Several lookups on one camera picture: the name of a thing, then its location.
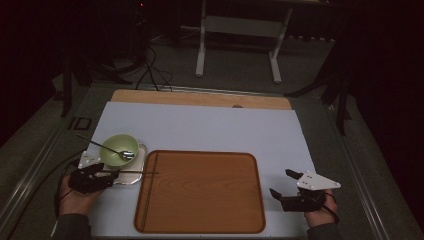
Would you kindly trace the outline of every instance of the white tabletop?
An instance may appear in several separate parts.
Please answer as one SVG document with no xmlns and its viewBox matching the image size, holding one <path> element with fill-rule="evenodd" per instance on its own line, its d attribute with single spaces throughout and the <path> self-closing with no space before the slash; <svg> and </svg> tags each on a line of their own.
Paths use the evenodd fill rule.
<svg viewBox="0 0 424 240">
<path fill-rule="evenodd" d="M 269 188 L 296 196 L 296 180 L 285 169 L 315 171 L 293 110 L 265 110 L 109 102 L 93 140 L 114 134 L 136 137 L 153 150 L 247 152 L 258 164 L 266 227 L 259 234 L 142 234 L 133 226 L 140 183 L 115 185 L 99 198 L 90 215 L 97 237 L 116 238 L 264 238 L 306 236 L 303 213 L 284 212 Z M 87 152 L 98 156 L 98 147 Z"/>
</svg>

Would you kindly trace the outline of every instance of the green bowl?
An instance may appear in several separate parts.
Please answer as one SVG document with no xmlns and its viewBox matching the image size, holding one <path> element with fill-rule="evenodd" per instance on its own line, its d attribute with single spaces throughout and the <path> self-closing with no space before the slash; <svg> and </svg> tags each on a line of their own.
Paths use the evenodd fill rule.
<svg viewBox="0 0 424 240">
<path fill-rule="evenodd" d="M 129 165 L 138 154 L 138 142 L 137 140 L 127 134 L 118 134 L 108 138 L 103 142 L 103 145 L 109 147 L 118 152 L 120 151 L 130 151 L 135 154 L 135 157 L 130 161 L 122 160 L 118 154 L 107 150 L 105 148 L 100 148 L 99 155 L 102 159 L 102 162 L 112 168 L 122 168 Z"/>
</svg>

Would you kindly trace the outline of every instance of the sleeve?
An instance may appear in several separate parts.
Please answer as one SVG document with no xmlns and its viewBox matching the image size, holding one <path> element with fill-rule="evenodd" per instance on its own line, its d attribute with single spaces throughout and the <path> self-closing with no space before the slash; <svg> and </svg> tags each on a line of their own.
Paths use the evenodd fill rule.
<svg viewBox="0 0 424 240">
<path fill-rule="evenodd" d="M 59 216 L 52 234 L 53 240 L 91 240 L 88 217 L 82 214 Z"/>
<path fill-rule="evenodd" d="M 309 240 L 342 240 L 339 229 L 335 223 L 323 224 L 308 230 Z"/>
</svg>

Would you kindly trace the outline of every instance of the metal stand leg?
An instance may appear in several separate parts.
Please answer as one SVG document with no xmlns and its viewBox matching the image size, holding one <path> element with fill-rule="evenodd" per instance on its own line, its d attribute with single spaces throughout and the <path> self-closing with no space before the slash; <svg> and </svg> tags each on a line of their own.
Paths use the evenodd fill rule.
<svg viewBox="0 0 424 240">
<path fill-rule="evenodd" d="M 292 12 L 293 12 L 293 8 L 290 8 L 287 10 L 286 17 L 282 24 L 280 34 L 278 35 L 278 38 L 277 38 L 277 45 L 275 46 L 274 51 L 269 52 L 269 60 L 271 63 L 272 75 L 274 77 L 274 82 L 276 84 L 280 84 L 282 82 L 280 69 L 278 67 L 278 62 L 277 62 L 277 56 L 278 56 L 278 53 L 280 52 L 280 47 L 281 47 L 281 44 L 283 43 L 283 39 L 286 34 L 287 26 L 289 24 L 289 20 L 290 20 Z"/>
<path fill-rule="evenodd" d="M 200 21 L 200 47 L 199 47 L 199 55 L 197 56 L 197 65 L 196 65 L 196 77 L 203 76 L 203 68 L 205 65 L 205 28 L 206 22 L 206 0 L 202 1 L 202 19 Z"/>
</svg>

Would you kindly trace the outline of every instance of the wooden tray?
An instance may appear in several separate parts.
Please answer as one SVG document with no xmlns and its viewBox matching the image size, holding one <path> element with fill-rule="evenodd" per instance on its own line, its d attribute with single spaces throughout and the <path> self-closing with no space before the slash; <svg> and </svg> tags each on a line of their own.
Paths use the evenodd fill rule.
<svg viewBox="0 0 424 240">
<path fill-rule="evenodd" d="M 248 153 L 153 151 L 134 225 L 142 233 L 259 233 L 265 227 L 256 159 Z"/>
</svg>

